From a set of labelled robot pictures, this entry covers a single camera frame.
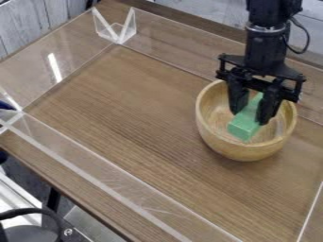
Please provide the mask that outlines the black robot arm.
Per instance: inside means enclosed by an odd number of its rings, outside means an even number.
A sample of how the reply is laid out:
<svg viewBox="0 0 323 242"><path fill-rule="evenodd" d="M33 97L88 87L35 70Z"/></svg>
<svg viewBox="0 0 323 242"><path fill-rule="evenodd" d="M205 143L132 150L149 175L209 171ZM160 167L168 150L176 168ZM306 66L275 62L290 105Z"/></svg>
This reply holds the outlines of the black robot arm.
<svg viewBox="0 0 323 242"><path fill-rule="evenodd" d="M248 103L248 94L255 90L263 94L258 104L255 121L263 126L276 115L284 100L300 99L304 75L286 65L287 51L302 51L288 45L290 24L308 31L294 16L303 10L303 0L245 0L248 20L245 23L245 47L241 56L219 55L216 77L227 83L228 104L237 114Z"/></svg>

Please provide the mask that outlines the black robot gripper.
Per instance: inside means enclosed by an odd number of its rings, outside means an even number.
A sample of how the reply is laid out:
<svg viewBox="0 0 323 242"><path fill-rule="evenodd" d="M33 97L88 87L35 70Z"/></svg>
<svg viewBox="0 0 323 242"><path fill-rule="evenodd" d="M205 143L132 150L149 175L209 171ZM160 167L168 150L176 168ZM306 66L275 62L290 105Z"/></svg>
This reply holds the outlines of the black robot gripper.
<svg viewBox="0 0 323 242"><path fill-rule="evenodd" d="M286 64L290 25L245 27L241 55L219 55L217 78L228 85L228 104L237 114L248 103L248 90L262 92L256 121L263 126L276 115L283 100L298 102L306 77Z"/></svg>

